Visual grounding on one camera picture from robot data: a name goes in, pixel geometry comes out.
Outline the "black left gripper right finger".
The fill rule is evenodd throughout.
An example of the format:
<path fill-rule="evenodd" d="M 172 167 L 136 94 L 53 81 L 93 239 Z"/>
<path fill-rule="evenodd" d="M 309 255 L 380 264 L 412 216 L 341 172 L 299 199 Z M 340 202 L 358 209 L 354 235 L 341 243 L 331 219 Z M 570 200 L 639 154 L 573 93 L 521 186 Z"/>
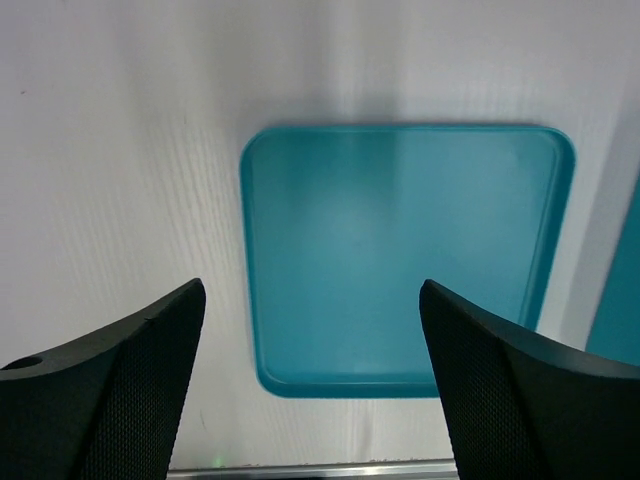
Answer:
<path fill-rule="evenodd" d="M 460 478 L 638 478 L 638 367 L 551 340 L 433 280 L 419 308 Z"/>

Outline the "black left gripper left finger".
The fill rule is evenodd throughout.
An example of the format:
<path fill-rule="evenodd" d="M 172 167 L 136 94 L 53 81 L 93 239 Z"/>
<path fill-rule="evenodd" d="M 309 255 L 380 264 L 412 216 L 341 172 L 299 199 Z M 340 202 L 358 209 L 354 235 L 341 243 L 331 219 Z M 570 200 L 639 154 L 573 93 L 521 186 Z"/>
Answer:
<path fill-rule="evenodd" d="M 4 479 L 164 479 L 204 322 L 195 278 L 1 370 Z"/>

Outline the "teal box lid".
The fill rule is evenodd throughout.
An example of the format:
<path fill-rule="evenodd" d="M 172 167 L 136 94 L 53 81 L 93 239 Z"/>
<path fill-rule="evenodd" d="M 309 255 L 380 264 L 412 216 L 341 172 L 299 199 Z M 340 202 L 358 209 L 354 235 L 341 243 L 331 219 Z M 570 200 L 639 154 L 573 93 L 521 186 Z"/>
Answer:
<path fill-rule="evenodd" d="M 433 398 L 432 279 L 538 326 L 576 164 L 525 124 L 267 128 L 240 186 L 256 376 L 288 398 Z"/>

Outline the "teal square box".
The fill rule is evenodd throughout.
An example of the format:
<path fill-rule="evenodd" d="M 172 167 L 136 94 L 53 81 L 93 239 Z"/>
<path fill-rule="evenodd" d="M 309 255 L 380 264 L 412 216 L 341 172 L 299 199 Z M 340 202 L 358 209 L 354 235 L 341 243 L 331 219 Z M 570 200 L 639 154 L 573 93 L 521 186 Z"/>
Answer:
<path fill-rule="evenodd" d="M 586 350 L 639 365 L 639 178 L 636 178 Z"/>

